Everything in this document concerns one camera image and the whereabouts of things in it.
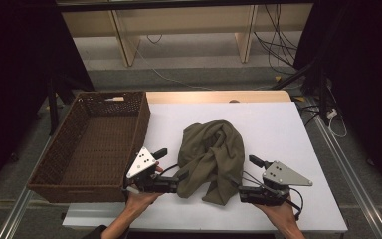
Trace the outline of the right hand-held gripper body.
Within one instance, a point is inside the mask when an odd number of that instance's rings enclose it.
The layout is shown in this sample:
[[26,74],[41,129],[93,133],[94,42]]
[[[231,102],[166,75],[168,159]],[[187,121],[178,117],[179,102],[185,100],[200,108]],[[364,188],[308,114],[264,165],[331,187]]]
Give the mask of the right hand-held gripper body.
[[292,186],[313,186],[313,182],[279,161],[269,162],[258,187],[239,186],[244,203],[280,206],[289,197]]

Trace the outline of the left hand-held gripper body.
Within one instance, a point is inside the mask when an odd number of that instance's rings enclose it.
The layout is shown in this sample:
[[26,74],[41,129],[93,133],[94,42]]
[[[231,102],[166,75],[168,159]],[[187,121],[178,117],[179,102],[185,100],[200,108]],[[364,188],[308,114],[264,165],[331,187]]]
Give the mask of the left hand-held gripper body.
[[165,177],[156,173],[157,161],[152,153],[143,147],[137,154],[124,176],[122,192],[132,193],[176,193],[177,177]]

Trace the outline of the black curtain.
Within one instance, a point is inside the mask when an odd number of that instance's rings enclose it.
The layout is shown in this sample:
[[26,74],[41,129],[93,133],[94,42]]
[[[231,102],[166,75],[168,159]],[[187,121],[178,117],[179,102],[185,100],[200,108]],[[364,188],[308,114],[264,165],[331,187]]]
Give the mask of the black curtain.
[[94,86],[57,0],[0,0],[0,171],[53,88]]
[[344,5],[347,15],[324,68],[345,119],[382,175],[382,0],[314,0],[294,66],[312,60]]

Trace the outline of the olive green cloth garment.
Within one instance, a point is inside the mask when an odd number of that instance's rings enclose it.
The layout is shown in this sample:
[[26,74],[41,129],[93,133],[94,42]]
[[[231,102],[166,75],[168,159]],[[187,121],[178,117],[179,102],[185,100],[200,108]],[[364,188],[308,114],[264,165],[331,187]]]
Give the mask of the olive green cloth garment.
[[231,179],[241,183],[244,162],[243,139],[228,121],[191,124],[183,130],[176,173],[188,172],[188,176],[179,183],[177,194],[189,198],[208,183],[202,200],[225,206],[238,193]]

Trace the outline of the black metal crossbar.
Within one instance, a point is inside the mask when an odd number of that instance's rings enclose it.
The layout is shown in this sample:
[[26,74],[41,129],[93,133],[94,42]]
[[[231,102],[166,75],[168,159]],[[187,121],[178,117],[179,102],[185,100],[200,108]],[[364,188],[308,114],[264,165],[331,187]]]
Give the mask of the black metal crossbar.
[[316,0],[121,0],[101,3],[58,3],[57,7],[62,12],[86,12],[265,4],[301,4],[314,3],[315,1]]

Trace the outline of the brown wicker basket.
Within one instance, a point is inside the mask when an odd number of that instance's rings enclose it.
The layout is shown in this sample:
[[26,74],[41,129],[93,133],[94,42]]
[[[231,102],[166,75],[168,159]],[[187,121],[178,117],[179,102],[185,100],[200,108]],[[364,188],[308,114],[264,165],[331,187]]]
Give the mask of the brown wicker basket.
[[[105,101],[113,97],[124,101]],[[123,202],[124,176],[149,118],[145,92],[78,94],[28,188],[51,203]]]

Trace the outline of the light wooden shelf unit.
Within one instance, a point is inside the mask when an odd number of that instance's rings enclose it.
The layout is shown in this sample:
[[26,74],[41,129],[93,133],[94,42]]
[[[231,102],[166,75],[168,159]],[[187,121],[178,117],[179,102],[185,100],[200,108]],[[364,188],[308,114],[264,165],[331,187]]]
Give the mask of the light wooden shelf unit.
[[144,35],[233,33],[243,63],[249,61],[251,34],[272,31],[275,6],[191,7],[65,13],[74,37],[114,37],[123,64],[133,65]]

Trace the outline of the aluminium floor rail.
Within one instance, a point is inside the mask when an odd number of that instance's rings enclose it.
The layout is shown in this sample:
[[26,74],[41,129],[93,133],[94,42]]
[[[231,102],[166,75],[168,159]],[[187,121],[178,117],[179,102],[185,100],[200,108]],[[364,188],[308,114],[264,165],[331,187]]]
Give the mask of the aluminium floor rail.
[[[38,158],[36,159],[36,162],[31,169],[31,172],[28,176],[28,180],[33,175],[34,171],[38,167],[40,161],[42,160],[46,149],[49,146],[49,143],[51,142],[51,137],[49,136],[47,138],[46,143],[42,147],[42,151]],[[21,223],[21,220],[27,210],[27,206],[30,202],[30,199],[32,198],[33,192],[27,187],[28,180],[24,184],[21,193],[19,194],[18,198],[15,200],[15,203],[8,214],[7,218],[5,219],[1,229],[0,229],[0,239],[13,239],[15,233],[17,232],[17,229]]]
[[382,214],[375,206],[366,187],[361,183],[336,137],[329,131],[320,116],[315,116],[314,121],[375,238],[382,239]]

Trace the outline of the person's left hand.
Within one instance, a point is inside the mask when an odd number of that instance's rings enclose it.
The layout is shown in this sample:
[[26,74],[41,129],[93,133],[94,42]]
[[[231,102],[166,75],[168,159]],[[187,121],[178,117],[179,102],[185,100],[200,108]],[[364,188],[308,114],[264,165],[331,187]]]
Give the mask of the person's left hand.
[[126,201],[126,209],[141,214],[159,196],[160,193],[130,193]]

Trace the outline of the black metal stand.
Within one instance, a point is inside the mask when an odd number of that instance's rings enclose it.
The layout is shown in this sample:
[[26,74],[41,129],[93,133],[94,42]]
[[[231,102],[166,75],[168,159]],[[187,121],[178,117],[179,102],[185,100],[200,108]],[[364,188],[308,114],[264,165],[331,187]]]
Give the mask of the black metal stand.
[[75,79],[68,75],[53,75],[47,79],[48,103],[51,118],[50,135],[54,134],[59,125],[57,97],[60,97],[65,105],[69,105],[76,98],[73,90],[93,92],[95,88],[89,76]]
[[318,59],[312,60],[290,77],[280,80],[272,87],[272,90],[280,90],[301,77],[305,77],[305,82],[302,84],[302,90],[305,93],[318,89],[319,116],[326,125],[329,125],[329,118],[327,117],[327,80],[325,71]]

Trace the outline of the person's right hand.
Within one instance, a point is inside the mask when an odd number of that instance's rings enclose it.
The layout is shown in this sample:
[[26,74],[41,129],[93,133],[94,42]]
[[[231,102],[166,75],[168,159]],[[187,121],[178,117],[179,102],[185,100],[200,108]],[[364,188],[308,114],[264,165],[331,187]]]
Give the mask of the person's right hand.
[[256,204],[256,207],[262,210],[273,225],[280,231],[290,231],[297,227],[292,206],[287,202],[280,206]]

